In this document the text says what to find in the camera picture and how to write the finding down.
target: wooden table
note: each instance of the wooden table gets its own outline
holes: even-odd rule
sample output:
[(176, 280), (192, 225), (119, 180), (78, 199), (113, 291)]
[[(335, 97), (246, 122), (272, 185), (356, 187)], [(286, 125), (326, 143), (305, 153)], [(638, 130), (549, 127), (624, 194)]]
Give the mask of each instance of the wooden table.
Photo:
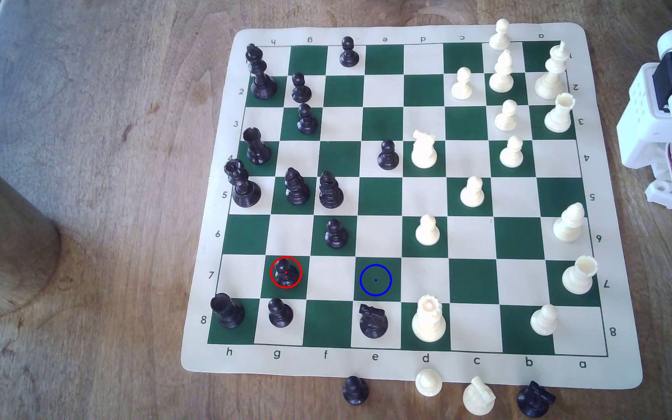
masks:
[[(5, 0), (0, 175), (61, 227), (62, 262), (0, 318), (0, 418), (463, 418), (464, 384), (435, 398), (372, 381), (196, 374), (180, 364), (188, 290), (232, 37), (243, 28), (581, 24), (591, 46), (644, 365), (627, 391), (555, 389), (549, 418), (672, 418), (672, 211), (648, 169), (620, 162), (615, 125), (672, 0)], [(492, 387), (490, 418), (520, 417)]]

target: chessboard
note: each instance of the chessboard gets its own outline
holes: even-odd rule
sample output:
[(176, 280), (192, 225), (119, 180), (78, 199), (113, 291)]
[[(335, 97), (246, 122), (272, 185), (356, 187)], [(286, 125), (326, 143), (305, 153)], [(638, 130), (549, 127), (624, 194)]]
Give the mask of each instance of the chessboard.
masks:
[[(510, 24), (513, 84), (504, 93), (489, 86), (502, 54), (490, 47), (494, 33), (489, 24), (247, 29), (236, 35), (217, 135), (210, 139), (184, 368), (412, 381), (433, 368), (443, 381), (458, 383), (479, 375), (509, 385), (640, 384), (585, 33), (574, 23)], [(353, 39), (356, 65), (340, 62), (344, 37)], [(538, 96), (535, 84), (561, 42), (569, 55), (558, 76), (575, 103), (569, 128), (555, 132), (544, 123), (555, 101)], [(249, 44), (262, 57), (251, 56)], [(258, 69), (262, 58), (267, 83), (275, 84), (266, 99), (253, 94), (252, 57)], [(470, 71), (471, 94), (460, 100), (451, 91), (462, 67)], [(305, 117), (292, 95), (295, 73), (309, 88)], [(507, 100), (517, 105), (517, 123), (501, 131), (494, 120)], [(265, 163), (255, 164), (243, 140), (256, 144), (259, 133), (253, 155), (261, 157), (261, 144), (267, 152)], [(500, 153), (513, 136), (522, 139), (523, 160), (508, 167)], [(428, 137), (436, 157), (423, 168), (412, 153), (418, 139)], [(398, 158), (390, 170), (378, 165), (388, 140)], [(333, 199), (331, 183), (331, 201), (323, 205), (326, 172), (343, 198)], [(476, 207), (460, 199), (472, 177), (481, 180), (483, 193)], [(260, 188), (260, 198), (246, 195), (246, 203), (255, 204), (238, 205), (231, 183), (246, 189), (249, 182)], [(561, 241), (553, 226), (575, 203), (584, 210), (581, 233)], [(424, 215), (439, 232), (432, 244), (417, 240)], [(326, 241), (332, 219), (341, 226), (334, 230), (339, 247), (331, 246), (333, 238)], [(594, 258), (597, 273), (587, 292), (574, 294), (562, 276), (581, 256)], [(221, 294), (233, 306), (220, 298), (213, 310), (211, 301)], [(439, 302), (445, 325), (434, 341), (419, 339), (412, 329), (426, 295)], [(270, 305), (286, 327), (273, 325)], [(531, 318), (545, 305), (556, 309), (556, 325), (541, 335)], [(362, 331), (363, 317), (379, 318), (379, 333), (371, 332), (378, 338)]]

